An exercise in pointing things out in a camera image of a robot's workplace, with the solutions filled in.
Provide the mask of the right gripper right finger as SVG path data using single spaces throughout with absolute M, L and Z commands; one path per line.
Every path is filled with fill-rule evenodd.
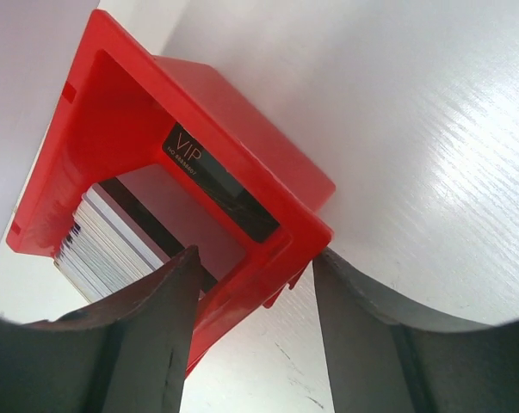
M 337 412 L 519 412 L 519 319 L 422 305 L 324 250 L 312 263 Z

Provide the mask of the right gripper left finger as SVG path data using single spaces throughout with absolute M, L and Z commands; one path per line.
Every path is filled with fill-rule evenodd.
M 189 247 L 54 321 L 0 318 L 0 412 L 177 412 L 199 296 Z

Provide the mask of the red plastic bin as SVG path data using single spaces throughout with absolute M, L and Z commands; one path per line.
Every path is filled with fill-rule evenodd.
M 248 237 L 163 151 L 178 123 L 267 211 L 279 228 Z M 209 65 L 148 53 L 107 11 L 83 31 L 6 241 L 15 252 L 54 256 L 82 194 L 95 182 L 151 164 L 244 248 L 246 256 L 198 307 L 188 367 L 227 332 L 293 287 L 330 242 L 318 210 L 334 182 Z

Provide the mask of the black VIP card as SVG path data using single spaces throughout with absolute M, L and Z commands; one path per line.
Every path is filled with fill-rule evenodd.
M 224 166 L 176 123 L 163 151 L 253 241 L 266 241 L 280 226 Z

